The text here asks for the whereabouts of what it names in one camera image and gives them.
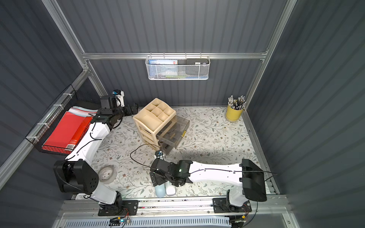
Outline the beige drawer organizer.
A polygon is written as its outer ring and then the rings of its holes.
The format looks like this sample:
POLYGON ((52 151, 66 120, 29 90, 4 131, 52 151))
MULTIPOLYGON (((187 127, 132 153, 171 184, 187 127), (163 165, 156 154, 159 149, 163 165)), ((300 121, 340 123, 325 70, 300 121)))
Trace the beige drawer organizer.
POLYGON ((157 134, 176 116, 176 111, 163 100, 155 98, 142 108, 133 120, 142 141, 155 151, 160 150, 157 134))

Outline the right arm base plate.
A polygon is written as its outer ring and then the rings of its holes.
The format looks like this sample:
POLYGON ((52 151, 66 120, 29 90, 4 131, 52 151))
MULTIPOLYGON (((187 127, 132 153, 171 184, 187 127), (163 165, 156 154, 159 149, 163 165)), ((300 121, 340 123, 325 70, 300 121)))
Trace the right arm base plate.
POLYGON ((213 198, 213 210, 215 213, 243 213, 249 214, 252 208, 248 205, 250 202, 245 202, 242 206, 233 206, 226 198, 213 198))

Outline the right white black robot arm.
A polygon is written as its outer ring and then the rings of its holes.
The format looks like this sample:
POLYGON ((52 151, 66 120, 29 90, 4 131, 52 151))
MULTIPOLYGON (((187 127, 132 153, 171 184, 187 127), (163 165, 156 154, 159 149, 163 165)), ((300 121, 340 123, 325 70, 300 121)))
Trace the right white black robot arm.
POLYGON ((264 171, 249 159, 230 165, 204 164, 191 160, 178 163, 156 158, 150 168, 153 186, 166 182, 175 187, 187 183, 217 181, 232 186, 228 191, 229 204, 241 207, 248 201, 267 200, 264 171))

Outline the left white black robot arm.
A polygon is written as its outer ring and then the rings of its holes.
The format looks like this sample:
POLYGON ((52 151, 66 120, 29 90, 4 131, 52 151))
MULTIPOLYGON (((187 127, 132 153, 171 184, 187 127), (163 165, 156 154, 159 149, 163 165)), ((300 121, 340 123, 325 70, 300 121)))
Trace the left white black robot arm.
POLYGON ((125 115, 124 96, 121 90, 102 96, 101 108, 92 116, 88 129, 76 148, 65 160, 55 162, 53 170, 61 192, 84 193, 101 204, 116 204, 118 192, 99 180, 98 173, 91 164, 102 141, 125 115))

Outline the light blue computer mouse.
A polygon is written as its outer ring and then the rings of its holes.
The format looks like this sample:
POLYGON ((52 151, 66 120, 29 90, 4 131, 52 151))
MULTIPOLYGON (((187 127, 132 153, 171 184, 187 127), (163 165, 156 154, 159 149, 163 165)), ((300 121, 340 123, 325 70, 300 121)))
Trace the light blue computer mouse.
POLYGON ((166 195, 166 189, 165 189, 165 185, 157 185, 155 186, 155 192, 156 192, 156 196, 158 198, 163 198, 166 195))

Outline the white grey computer mouse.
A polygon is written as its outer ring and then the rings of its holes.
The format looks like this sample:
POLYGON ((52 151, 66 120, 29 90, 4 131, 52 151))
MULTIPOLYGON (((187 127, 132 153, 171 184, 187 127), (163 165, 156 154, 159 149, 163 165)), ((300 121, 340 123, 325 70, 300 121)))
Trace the white grey computer mouse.
POLYGON ((165 183, 165 191, 167 196, 174 196, 176 194, 176 187, 171 183, 165 183))

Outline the grey drawer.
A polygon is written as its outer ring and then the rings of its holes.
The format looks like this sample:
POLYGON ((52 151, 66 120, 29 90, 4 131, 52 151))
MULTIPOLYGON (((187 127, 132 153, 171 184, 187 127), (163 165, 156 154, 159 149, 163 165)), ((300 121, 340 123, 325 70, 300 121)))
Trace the grey drawer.
POLYGON ((176 148, 176 146, 174 144, 169 145, 165 142, 159 142, 158 144, 164 155, 169 155, 171 153, 171 151, 176 148))
POLYGON ((172 120, 157 134, 157 139, 162 148, 177 148, 186 135, 190 120, 174 116, 172 120))

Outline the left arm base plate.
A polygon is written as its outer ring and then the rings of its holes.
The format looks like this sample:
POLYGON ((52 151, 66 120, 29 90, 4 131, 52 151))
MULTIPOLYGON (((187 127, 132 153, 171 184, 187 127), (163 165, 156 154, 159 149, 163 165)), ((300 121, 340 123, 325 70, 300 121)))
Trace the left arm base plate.
POLYGON ((100 204, 98 216, 134 216, 137 214, 139 201, 119 200, 114 204, 100 204))

